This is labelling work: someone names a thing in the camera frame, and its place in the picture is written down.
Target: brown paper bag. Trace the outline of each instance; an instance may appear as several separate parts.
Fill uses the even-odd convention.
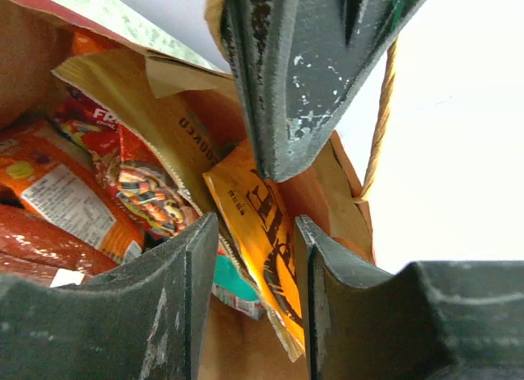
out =
[[[64,30],[66,25],[74,23],[90,29],[119,42],[123,49],[94,54],[93,57],[77,57],[57,68],[56,72],[67,81],[73,79],[89,88],[99,100],[109,102],[124,123],[150,145],[172,178],[179,179],[189,189],[191,195],[188,192],[187,196],[192,203],[203,212],[216,212],[201,177],[215,159],[209,164],[198,160],[184,165],[187,162],[180,157],[183,151],[180,142],[170,137],[180,120],[174,121],[167,111],[180,107],[197,113],[209,136],[209,147],[216,148],[216,156],[220,157],[221,152],[226,152],[246,136],[231,76],[132,44],[48,0],[10,1],[30,10],[0,1],[0,27],[9,29],[10,47],[0,50],[0,62],[3,63],[0,63],[0,84],[16,84],[14,88],[2,86],[0,89],[0,106],[3,108],[0,125],[12,122],[52,89],[49,70],[65,57],[69,42],[69,34]],[[12,21],[14,18],[19,21],[18,25]],[[126,57],[131,66],[113,65],[119,57]],[[144,91],[137,95],[147,106],[139,111],[140,114],[131,111],[124,99],[115,102],[118,91],[111,95],[105,92],[107,84],[114,86],[115,90],[124,87],[131,74]],[[178,104],[170,99],[177,94]],[[185,142],[184,145],[190,146],[191,143]],[[291,216],[309,215],[338,242],[373,261],[369,209],[365,204],[355,206],[351,200],[352,196],[359,194],[361,187],[335,134],[308,170],[280,183],[279,188]],[[220,232],[230,239],[225,226]],[[241,272],[249,278],[239,260]],[[201,378],[306,378],[304,358],[292,364],[286,355],[286,351],[290,353],[290,347],[286,348],[282,347],[267,319],[255,322],[213,299],[201,360]]]

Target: paper bag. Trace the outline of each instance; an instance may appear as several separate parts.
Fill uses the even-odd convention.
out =
[[[90,29],[117,41],[123,48],[100,55],[93,54],[92,57],[74,58],[57,68],[57,74],[65,81],[80,82],[91,92],[96,93],[99,101],[110,102],[111,108],[116,110],[124,124],[144,139],[166,170],[173,175],[172,178],[178,180],[182,188],[187,189],[187,199],[202,212],[216,212],[215,204],[201,175],[246,137],[233,78],[133,44],[48,0],[11,1],[31,10],[24,9],[16,14],[20,17],[20,21],[27,25],[28,31],[23,37],[17,32],[11,32],[13,49],[9,51],[7,58],[12,58],[19,52],[27,54],[23,61],[31,61],[31,65],[27,66],[33,67],[33,71],[28,74],[22,73],[22,78],[41,75],[43,79],[38,87],[35,82],[34,86],[38,89],[32,89],[30,81],[17,82],[17,84],[25,84],[34,93],[22,89],[20,94],[25,99],[13,103],[12,106],[15,107],[10,106],[3,112],[0,117],[4,119],[0,121],[2,125],[8,124],[17,114],[34,105],[45,93],[43,89],[48,89],[45,86],[46,81],[49,81],[47,73],[64,57],[62,48],[68,45],[67,29],[70,29],[70,24]],[[38,39],[43,38],[39,36],[40,34],[44,36],[49,34],[49,40]],[[38,42],[33,47],[25,46],[25,40],[32,38]],[[56,46],[57,53],[52,51],[45,53],[46,50],[55,48],[53,46]],[[38,52],[43,52],[38,56],[39,59],[42,58],[41,62],[33,61],[36,59],[34,54]],[[130,66],[113,66],[112,62],[117,62],[119,57],[126,57],[125,61]],[[4,73],[11,76],[2,84],[9,84],[13,76],[17,78],[18,74],[11,73],[7,65],[0,67]],[[140,89],[143,90],[143,93],[136,94],[144,101],[143,105],[147,106],[142,111],[131,111],[124,99],[117,99],[115,103],[118,88],[129,86],[127,82],[131,73],[133,74],[131,78],[135,79],[136,83],[140,83]],[[111,87],[115,87],[115,92],[108,96],[106,90]],[[4,93],[0,95],[5,98],[10,97],[6,95],[5,87]],[[176,106],[169,99],[174,95],[179,95]],[[169,109],[175,107],[179,109],[177,119],[169,113]],[[181,116],[180,111],[187,112],[187,115]],[[193,143],[190,138],[183,141],[173,138],[174,128],[179,129],[181,124],[186,125],[184,129],[188,136],[194,134],[192,132],[194,129],[197,130],[197,127],[186,124],[186,121],[189,122],[186,117],[190,117],[191,113],[201,118],[200,129],[204,135],[199,137],[198,142],[193,137]],[[206,149],[202,153],[207,156],[210,151],[210,159],[207,161],[199,159],[195,163],[188,163],[180,157],[183,152],[181,144],[201,149],[200,146],[204,141]],[[358,195],[361,187],[336,135],[310,169],[285,183],[280,183],[279,187],[292,217],[301,214],[309,215],[337,241],[364,259],[373,261],[369,211],[365,204],[353,205],[351,197]],[[232,241],[224,224],[220,232],[225,242]],[[250,276],[242,265],[242,258],[234,250],[232,252],[235,255],[236,266],[249,280]],[[269,317],[273,320],[273,326],[278,327],[276,324],[278,320]],[[279,364],[275,365],[275,362],[281,363],[284,360],[285,351],[290,353],[290,346],[284,346],[284,349],[280,342],[270,332],[267,319],[258,323],[252,322],[245,316],[214,302],[211,305],[205,353],[201,363],[204,368],[201,378],[235,378],[233,376],[235,373],[239,376],[237,378],[305,378],[303,359],[295,365],[282,362],[280,372],[273,371],[273,369],[277,370],[277,367],[280,368]],[[229,354],[235,343],[235,349],[242,351],[240,359],[238,355]],[[291,357],[296,359],[297,354],[291,354]]]

